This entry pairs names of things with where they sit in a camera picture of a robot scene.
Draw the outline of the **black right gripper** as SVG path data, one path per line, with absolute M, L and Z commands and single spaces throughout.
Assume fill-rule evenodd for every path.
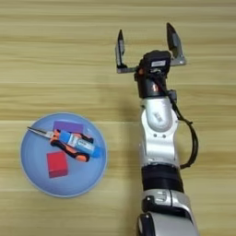
M 186 59 L 183 54 L 181 39 L 171 23 L 166 24 L 167 42 L 171 51 L 171 66 L 185 65 Z M 118 74 L 135 73 L 135 82 L 141 99 L 169 97 L 177 99 L 174 89 L 167 89 L 166 80 L 170 70 L 169 65 L 152 67 L 142 59 L 138 67 L 128 67 L 124 63 L 124 35 L 120 29 L 115 45 L 116 72 Z

